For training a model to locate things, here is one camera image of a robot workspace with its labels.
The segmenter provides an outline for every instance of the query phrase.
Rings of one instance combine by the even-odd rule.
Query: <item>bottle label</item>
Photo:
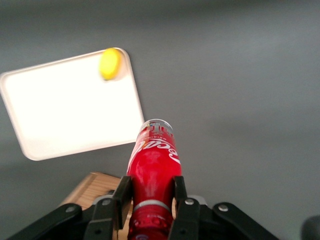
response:
[[[149,138],[148,140],[141,141],[138,145],[136,145],[136,147],[132,151],[132,154],[131,154],[131,157],[129,160],[129,164],[128,164],[127,172],[129,170],[129,167],[131,165],[132,160],[135,158],[137,153],[141,152],[142,150],[151,149],[151,148],[167,149],[168,156],[176,163],[181,164],[177,151],[170,143],[168,143],[167,141],[165,141],[161,138]]]

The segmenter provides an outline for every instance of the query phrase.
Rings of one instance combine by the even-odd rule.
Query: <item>gray surface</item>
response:
[[[174,128],[190,194],[282,240],[320,214],[319,1],[33,2],[0,1],[0,72],[124,48],[145,119]],[[33,162],[2,101],[0,121],[1,239],[89,172],[126,173],[133,144]]]

